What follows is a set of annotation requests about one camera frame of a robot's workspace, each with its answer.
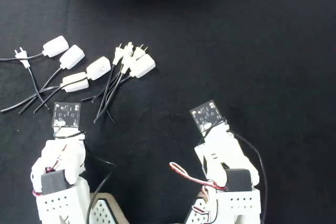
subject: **electrical cord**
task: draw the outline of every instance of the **electrical cord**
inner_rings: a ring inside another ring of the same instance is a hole
[[[43,98],[41,97],[41,95],[40,95],[40,93],[38,91],[36,80],[35,80],[35,77],[33,75],[32,69],[30,67],[28,67],[27,69],[28,69],[28,72],[30,74],[30,77],[32,78],[32,82],[33,82],[33,85],[34,85],[35,93],[36,93],[37,97],[39,98],[39,100],[42,103],[44,103],[44,100],[43,100]],[[46,103],[44,103],[44,107],[46,107],[47,110],[50,110],[50,108],[48,107],[48,105]]]
[[[100,103],[100,106],[99,106],[99,109],[98,109],[97,116],[99,115],[101,109],[103,108],[104,101],[105,101],[106,95],[107,95],[107,93],[108,93],[108,89],[109,89],[109,86],[110,86],[110,83],[111,83],[111,79],[112,79],[113,71],[114,71],[114,68],[115,68],[115,67],[116,67],[115,65],[112,65],[112,67],[111,67],[110,75],[109,75],[109,77],[108,77],[108,79],[107,79],[107,82],[106,82],[106,87],[105,87],[105,91],[104,91],[103,99],[101,100],[101,103]]]
[[[261,216],[261,224],[265,223],[265,219],[266,219],[266,210],[267,210],[267,201],[268,201],[268,182],[267,182],[267,177],[266,177],[266,171],[265,171],[265,167],[263,164],[263,160],[261,159],[261,155],[258,151],[257,148],[255,148],[249,141],[247,141],[246,138],[240,136],[239,134],[233,132],[232,130],[229,130],[229,132],[231,132],[236,138],[242,140],[244,143],[246,143],[258,156],[259,158],[259,162],[260,162],[260,166],[261,166],[261,171],[263,173],[263,177],[264,177],[264,185],[265,185],[265,195],[264,195],[264,210]]]
[[[50,91],[50,90],[54,90],[54,89],[58,89],[58,88],[59,88],[59,86],[54,86],[54,87],[45,88],[45,89],[41,90],[40,93],[44,93],[44,92],[46,92],[46,91]],[[35,93],[32,94],[31,96],[29,96],[28,98],[26,98],[25,100],[22,100],[22,101],[20,101],[19,103],[13,105],[13,106],[10,106],[10,107],[8,107],[8,108],[5,108],[5,109],[0,110],[0,112],[1,112],[1,113],[5,113],[5,112],[8,112],[8,111],[10,111],[10,110],[13,110],[13,109],[15,109],[15,108],[21,106],[22,104],[25,104],[25,103],[28,102],[31,98],[34,98],[34,97],[36,97],[36,94],[35,94]]]
[[[100,183],[100,185],[97,187],[96,191],[94,192],[93,197],[91,198],[90,204],[89,204],[89,208],[88,208],[88,212],[86,214],[86,224],[90,224],[90,213],[91,213],[91,208],[92,205],[96,199],[97,194],[99,193],[99,191],[101,190],[101,188],[103,187],[103,185],[106,183],[106,181],[111,177],[113,172],[110,172],[105,179]]]
[[[114,88],[112,89],[111,93],[109,94],[109,97],[108,97],[108,100],[106,102],[106,105],[104,106],[104,108],[101,110],[101,112],[97,115],[96,119],[93,121],[94,123],[96,123],[100,118],[101,116],[104,114],[104,112],[107,110],[112,98],[113,98],[113,95],[115,94],[119,84],[120,84],[120,81],[121,81],[121,78],[123,77],[123,73],[120,73],[119,77],[118,77],[118,80],[114,86]]]
[[[27,58],[8,58],[8,59],[0,59],[0,61],[17,61],[17,60],[32,60],[32,59],[35,59],[35,58],[38,58],[38,57],[41,57],[43,56],[42,53],[38,54],[38,55],[33,55],[33,56],[29,56]]]
[[[44,105],[44,103],[46,103],[47,101],[50,100],[50,98],[52,98],[58,91],[60,91],[62,88],[66,87],[66,86],[69,86],[71,84],[74,84],[74,83],[77,83],[77,82],[80,82],[80,81],[84,81],[86,80],[87,78],[83,78],[83,79],[80,79],[78,81],[73,81],[73,82],[70,82],[68,84],[65,84],[63,86],[60,86],[59,88],[57,88],[53,93],[51,93],[45,100],[43,103],[41,103],[35,110],[34,110],[34,114]]]
[[[59,69],[57,69],[50,77],[49,77],[49,79],[46,81],[46,83],[43,85],[43,87],[40,89],[40,91],[39,92],[41,92],[41,90],[42,89],[44,89],[45,87],[47,87],[50,83],[51,83],[51,81],[55,78],[55,76],[58,74],[58,73],[60,73],[61,71],[62,71],[62,69],[63,68],[59,68]],[[32,105],[32,103],[34,102],[36,100],[36,97],[33,97],[20,111],[19,111],[19,115],[21,115],[23,112],[25,112],[25,110],[27,109],[27,108],[29,108],[31,105]]]

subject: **black cable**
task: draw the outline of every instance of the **black cable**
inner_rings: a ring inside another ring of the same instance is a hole
[[[34,110],[34,114],[44,105],[44,103],[46,103],[47,101],[50,100],[51,97],[53,97],[58,91],[60,91],[62,88],[66,87],[66,86],[69,86],[71,84],[74,84],[74,83],[77,83],[77,82],[80,82],[80,81],[84,81],[86,80],[87,78],[83,78],[83,79],[80,79],[78,81],[73,81],[73,82],[70,82],[68,84],[65,84],[63,86],[60,86],[58,89],[56,89],[53,93],[51,93],[45,100],[43,103],[41,103],[35,110]]]
[[[59,86],[45,88],[45,89],[43,89],[42,91],[40,91],[40,93],[44,93],[44,92],[46,92],[46,91],[53,90],[53,89],[57,89],[57,88],[59,88]],[[15,109],[15,108],[21,106],[22,104],[25,104],[25,103],[28,102],[31,98],[34,98],[34,97],[36,97],[36,94],[35,94],[35,93],[32,94],[31,96],[29,96],[28,98],[26,98],[25,100],[22,100],[22,101],[20,101],[19,103],[13,105],[13,106],[10,106],[10,107],[8,107],[8,108],[5,108],[5,109],[0,110],[0,112],[1,112],[1,113],[5,113],[5,112],[8,112],[8,111],[10,111],[10,110],[13,110],[13,109]]]
[[[94,157],[96,160],[98,160],[99,162],[102,162],[104,164],[107,164],[107,165],[110,165],[112,167],[116,167],[116,164],[115,163],[112,163],[110,161],[107,161],[105,159],[102,159],[101,157],[97,156],[96,154],[94,154],[91,149],[89,148],[88,146],[88,142],[87,140],[84,140],[84,145],[85,145],[85,149],[86,151],[88,152],[89,155],[91,155],[92,157]]]
[[[229,132],[231,132],[236,138],[245,142],[257,154],[257,156],[259,158],[261,171],[263,172],[264,184],[265,184],[264,209],[263,209],[263,213],[262,213],[262,216],[261,216],[261,224],[264,224],[265,223],[265,218],[266,218],[267,201],[268,201],[268,182],[267,182],[266,171],[265,171],[265,167],[264,167],[264,164],[263,164],[263,160],[261,159],[261,155],[258,152],[257,148],[255,148],[249,141],[247,141],[247,139],[238,135],[237,133],[233,132],[232,130],[229,130]]]
[[[33,55],[33,56],[29,56],[27,58],[8,58],[8,59],[0,59],[0,61],[16,61],[16,60],[32,60],[38,57],[43,56],[42,53],[38,54],[38,55]]]
[[[112,89],[110,95],[109,95],[109,98],[107,100],[107,104],[105,105],[105,107],[101,110],[101,112],[99,113],[99,115],[96,117],[96,119],[93,121],[94,123],[96,123],[100,118],[101,116],[103,115],[103,113],[107,110],[112,98],[113,98],[113,95],[115,94],[119,84],[120,84],[120,81],[121,81],[121,78],[123,77],[123,73],[121,73],[118,77],[118,80],[116,82],[116,85],[114,86],[114,88]]]
[[[217,202],[216,217],[215,217],[215,219],[214,219],[213,221],[211,221],[211,222],[207,222],[206,224],[212,224],[212,223],[215,223],[215,221],[217,220],[217,216],[218,216],[218,199],[216,200],[216,202]]]
[[[79,131],[79,132],[77,132],[77,133],[75,133],[75,134],[68,135],[68,136],[57,136],[57,135],[56,135],[57,132],[53,134],[53,137],[54,137],[54,138],[58,138],[58,139],[67,139],[67,138],[70,138],[70,137],[79,136],[79,135],[81,135],[81,134],[84,134],[84,135],[85,135],[85,131]]]
[[[59,69],[57,69],[51,76],[50,76],[50,78],[46,81],[46,83],[44,83],[44,85],[43,85],[43,87],[40,89],[40,91],[39,92],[41,92],[41,90],[42,89],[44,89],[45,87],[47,87],[50,83],[51,83],[51,81],[55,78],[55,76],[58,74],[58,73],[60,73],[61,71],[62,71],[62,69],[63,68],[59,68]],[[34,102],[36,100],[36,97],[34,97],[34,98],[32,98],[31,100],[30,100],[30,102],[28,102],[20,111],[19,111],[19,115],[21,115],[27,108],[29,108],[30,107],[30,105],[32,105],[32,103]]]
[[[106,87],[105,87],[105,91],[104,91],[103,99],[101,100],[101,103],[100,103],[100,106],[99,106],[99,109],[98,109],[97,116],[99,115],[101,109],[103,108],[104,101],[105,101],[105,98],[106,98],[106,95],[107,95],[107,92],[108,92],[108,89],[109,89],[109,86],[110,86],[110,83],[111,83],[111,79],[112,79],[113,71],[114,71],[114,68],[115,68],[115,67],[116,67],[115,65],[112,65],[112,67],[111,67],[110,75],[109,75],[109,77],[108,77],[108,79],[107,79],[107,82],[106,82]]]
[[[111,177],[113,172],[110,172],[105,179],[100,183],[100,185],[97,187],[96,191],[94,192],[93,197],[91,198],[90,204],[89,204],[89,209],[88,212],[86,214],[86,224],[90,224],[90,212],[91,212],[91,208],[93,205],[93,202],[95,201],[95,198],[97,196],[97,194],[99,193],[100,189],[103,187],[103,185],[106,183],[106,181]]]
[[[33,85],[34,85],[34,89],[35,89],[35,93],[37,95],[37,97],[39,98],[39,100],[41,101],[41,103],[44,104],[44,107],[47,108],[47,110],[50,110],[50,108],[48,107],[48,105],[44,102],[43,98],[41,97],[39,91],[38,91],[38,88],[37,88],[37,84],[36,84],[36,80],[35,80],[35,77],[33,75],[33,72],[32,72],[32,69],[30,67],[27,68],[28,69],[28,72],[30,74],[30,77],[32,78],[32,82],[33,82]]]

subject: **white plug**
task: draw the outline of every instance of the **white plug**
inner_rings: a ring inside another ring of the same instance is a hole
[[[138,60],[146,54],[146,50],[148,49],[148,47],[146,47],[145,49],[142,49],[142,47],[143,47],[143,45],[135,48],[135,51],[133,53],[133,59],[134,60]]]
[[[125,74],[127,70],[130,68],[131,64],[133,63],[132,54],[133,54],[133,45],[132,42],[128,42],[128,44],[124,47],[124,57],[122,58],[121,61],[121,63],[123,64],[121,73]]]
[[[121,48],[121,44],[119,47],[116,47],[116,51],[114,53],[114,59],[112,64],[118,65],[119,61],[124,57],[124,49]]]
[[[99,58],[98,60],[96,60],[94,63],[90,64],[86,68],[86,73],[87,73],[88,79],[91,79],[92,81],[94,81],[102,77],[104,74],[106,74],[110,70],[111,70],[110,61],[108,58],[103,56]]]
[[[155,68],[155,61],[150,55],[145,54],[130,66],[130,76],[140,78]]]
[[[20,47],[20,52],[17,52],[16,50],[14,50],[15,52],[15,58],[27,58],[27,51],[23,50],[22,47]],[[29,68],[30,64],[28,62],[28,60],[21,60],[21,63],[23,64],[23,66],[25,66],[25,68]]]
[[[70,47],[68,51],[66,51],[59,61],[61,62],[60,67],[62,69],[71,69],[73,68],[81,59],[85,57],[85,54],[82,49],[80,49],[77,45],[73,45]]]
[[[55,39],[45,43],[43,45],[42,54],[48,56],[49,58],[61,54],[62,52],[69,49],[69,44],[64,39],[63,36],[58,36]]]
[[[82,80],[86,77],[87,77],[87,75],[86,75],[85,72],[75,73],[75,74],[72,74],[70,76],[66,76],[62,79],[61,87],[65,86],[69,83],[78,81],[76,83],[73,83],[73,84],[70,84],[70,85],[67,85],[67,86],[63,87],[62,89],[64,89],[65,92],[67,92],[67,93],[75,92],[75,91],[78,91],[78,90],[81,90],[81,89],[86,89],[86,88],[89,87],[89,81],[88,81],[88,79]]]

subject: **black tablecloth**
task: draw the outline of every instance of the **black tablecloth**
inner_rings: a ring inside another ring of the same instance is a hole
[[[103,187],[131,223],[183,221],[199,185],[169,168],[204,178],[194,153],[201,136],[189,110],[214,99],[232,129],[260,151],[269,181],[267,223],[336,221],[336,0],[0,0],[1,58],[33,55],[59,35],[86,59],[83,71],[128,41],[149,46],[157,68],[119,90],[117,121],[93,124],[98,104],[82,104],[80,128],[91,148],[117,163]],[[39,84],[59,57],[32,60]],[[103,87],[56,95],[78,102]],[[0,65],[0,108],[33,93],[18,63]],[[52,112],[0,115],[0,223],[36,223],[30,169],[52,138]],[[260,170],[253,151],[244,152]],[[87,159],[91,190],[109,172]],[[259,189],[263,194],[264,185]]]

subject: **adapter cord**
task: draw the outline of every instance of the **adapter cord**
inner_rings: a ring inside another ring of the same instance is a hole
[[[44,88],[46,88],[51,81],[62,71],[62,68],[57,69],[50,77],[49,79],[46,81],[46,83],[43,85],[43,87],[41,88],[41,90],[43,90]],[[20,111],[19,111],[19,115],[21,115],[23,112],[25,112],[25,110],[27,108],[29,108],[34,101],[36,100],[36,97],[33,97]]]
[[[37,54],[37,55],[33,55],[33,56],[29,56],[27,58],[8,58],[8,59],[0,59],[0,62],[7,62],[7,61],[17,61],[17,60],[32,60],[32,59],[36,59],[38,57],[43,56],[42,53]]]

